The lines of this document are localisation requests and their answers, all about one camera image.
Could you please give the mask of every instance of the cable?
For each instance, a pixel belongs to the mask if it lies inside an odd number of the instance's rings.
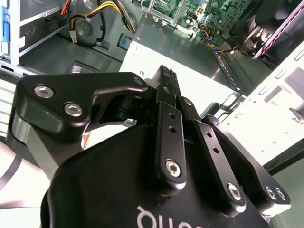
[[[111,1],[107,1],[103,4],[101,4],[100,6],[98,6],[95,10],[89,12],[88,14],[78,13],[78,14],[75,14],[74,16],[72,16],[69,19],[70,30],[75,31],[76,18],[84,18],[86,20],[89,20],[91,17],[95,16],[97,13],[101,12],[104,8],[109,7],[109,6],[114,7],[121,14],[121,11],[119,10],[119,8],[117,7],[117,5],[115,3],[111,2]]]
[[[123,23],[128,28],[128,30],[132,34],[134,34],[135,33],[135,28],[134,28],[134,26],[132,24],[131,18],[129,16],[127,10],[125,9],[125,7],[123,6],[123,4],[119,0],[117,0],[117,3],[120,6],[120,10],[122,11],[122,15],[123,15],[122,19],[125,17],[125,20],[126,20],[125,22],[123,21]]]
[[[63,6],[63,8],[62,8],[62,10],[61,10],[61,15],[64,15],[64,14],[67,13],[68,8],[69,8],[69,6],[70,6],[70,4],[71,4],[71,1],[72,1],[72,0],[66,0],[65,4],[64,4],[64,6]]]
[[[126,28],[131,32],[131,33],[135,33],[135,28],[131,22],[130,16],[127,12],[127,10],[125,9],[125,7],[123,6],[123,4],[119,1],[119,0],[113,0],[113,2],[118,6],[118,8],[120,9],[120,11],[122,12],[122,21],[123,24],[126,26]]]
[[[299,16],[300,12],[304,10],[304,6],[302,6],[292,18],[290,18],[289,22],[281,29],[281,31],[276,35],[276,37],[271,41],[271,43],[267,46],[264,47],[264,50],[261,55],[264,55],[272,46],[273,44],[279,39],[279,37],[282,35],[282,33],[285,31],[286,28],[294,21],[294,19]]]
[[[97,5],[100,6],[101,5],[101,0],[97,0]],[[102,22],[102,26],[103,26],[103,33],[101,35],[100,38],[97,38],[97,41],[98,42],[103,42],[104,38],[105,38],[105,32],[106,32],[106,25],[105,25],[105,16],[104,16],[104,13],[102,11],[100,11],[100,18],[101,18],[101,22]]]
[[[205,33],[205,38],[206,38],[206,41],[207,41],[207,45],[214,51],[214,52],[218,52],[218,53],[227,53],[227,52],[231,52],[233,50],[236,50],[236,48],[232,48],[230,50],[221,50],[221,49],[218,49],[216,46],[214,46],[212,43],[211,43],[211,39],[210,39],[210,34],[211,34],[211,30],[207,27],[206,24],[204,23],[201,23],[201,24],[198,24],[198,28],[199,30],[203,31]]]

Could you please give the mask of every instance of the bolt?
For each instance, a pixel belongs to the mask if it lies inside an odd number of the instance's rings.
[[[167,87],[164,87],[163,89],[166,91],[166,93],[170,94],[170,90]]]
[[[265,188],[266,188],[266,191],[267,191],[268,195],[270,196],[270,198],[272,198],[273,200],[276,200],[275,193],[269,187],[266,186]]]
[[[54,96],[54,91],[44,85],[38,85],[34,88],[34,92],[37,96],[43,97],[43,98],[51,98]]]
[[[279,196],[282,198],[282,200],[286,200],[286,195],[280,190],[280,189],[276,189],[276,192],[279,194]]]
[[[143,83],[141,82],[141,80],[139,80],[138,78],[134,78],[134,81],[137,83],[137,84],[139,84],[139,85],[143,85]]]
[[[179,165],[172,160],[166,161],[166,168],[173,177],[179,177],[181,174]]]
[[[239,192],[239,190],[236,188],[236,186],[234,186],[233,184],[228,184],[228,190],[229,193],[232,195],[232,197],[238,201],[241,200],[241,193]]]
[[[218,121],[216,119],[214,119],[213,117],[210,118],[211,119],[211,122],[215,125],[218,125]]]
[[[188,98],[184,98],[184,101],[186,102],[187,105],[192,105],[191,101]]]
[[[82,114],[82,109],[79,105],[74,103],[68,103],[64,107],[65,112],[71,116],[78,117]]]

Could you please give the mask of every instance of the gray metal panel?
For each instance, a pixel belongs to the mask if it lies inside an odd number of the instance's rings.
[[[134,40],[231,88],[212,51],[203,42],[170,26],[155,23],[150,15],[141,21]]]
[[[65,2],[65,0],[22,0],[20,26],[60,10]]]
[[[121,66],[121,62],[116,59],[57,36],[22,56],[20,62],[36,71],[55,75],[64,74],[75,60],[92,66],[101,73],[118,72]]]
[[[141,20],[143,14],[140,7],[140,4],[135,1],[132,3],[131,0],[121,0],[120,1],[123,6],[128,11],[133,24],[136,25]],[[88,13],[94,10],[97,7],[97,0],[75,0],[71,3],[71,8],[73,9],[72,12],[74,13]],[[123,61],[124,56],[126,54],[126,50],[117,46],[119,41],[120,35],[123,33],[126,36],[133,37],[129,30],[125,28],[122,23],[121,15],[112,7],[108,7],[103,10],[103,14],[105,17],[105,24],[106,24],[106,35],[104,41],[109,44],[109,49],[104,49],[100,46],[94,47],[94,49],[109,55],[113,58],[118,59],[119,61]],[[77,33],[77,39],[86,41],[87,43],[94,43],[96,38],[100,38],[102,35],[102,31],[100,30],[100,26],[102,25],[100,15],[96,15],[91,18],[90,27],[93,29],[88,37],[81,37],[79,33]],[[69,33],[67,30],[64,30],[60,33],[65,37],[69,37]]]
[[[232,71],[233,78],[238,81],[242,94],[248,96],[255,88],[267,78],[272,70],[259,59],[247,58],[241,53],[236,53],[227,63]]]

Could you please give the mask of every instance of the white plastic panel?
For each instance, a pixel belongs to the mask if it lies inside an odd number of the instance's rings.
[[[224,121],[262,165],[304,138],[303,120],[289,110],[303,109],[304,75],[300,83],[298,77],[304,70],[303,54],[304,42]],[[295,74],[298,85],[292,88]]]
[[[0,136],[5,137],[16,86],[0,79]]]
[[[132,41],[124,58],[120,72],[133,72],[141,78],[152,78],[158,68],[164,65],[177,75],[182,96],[190,99],[199,114],[212,102],[222,104],[234,93],[230,88],[215,82],[182,64],[165,57],[135,41]]]

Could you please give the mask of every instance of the metal bracket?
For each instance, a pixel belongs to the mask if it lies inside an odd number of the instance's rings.
[[[203,120],[215,131],[220,145],[242,182],[246,195],[264,215],[277,215],[290,208],[290,198],[275,179],[252,155],[225,130],[215,117],[206,115]]]
[[[219,209],[226,215],[234,217],[246,209],[246,198],[237,182],[236,177],[217,141],[212,128],[200,121],[194,104],[185,97],[178,98],[179,105],[188,126],[189,134],[194,138],[200,155],[205,161],[206,175],[210,176],[209,185],[212,186],[215,201]]]

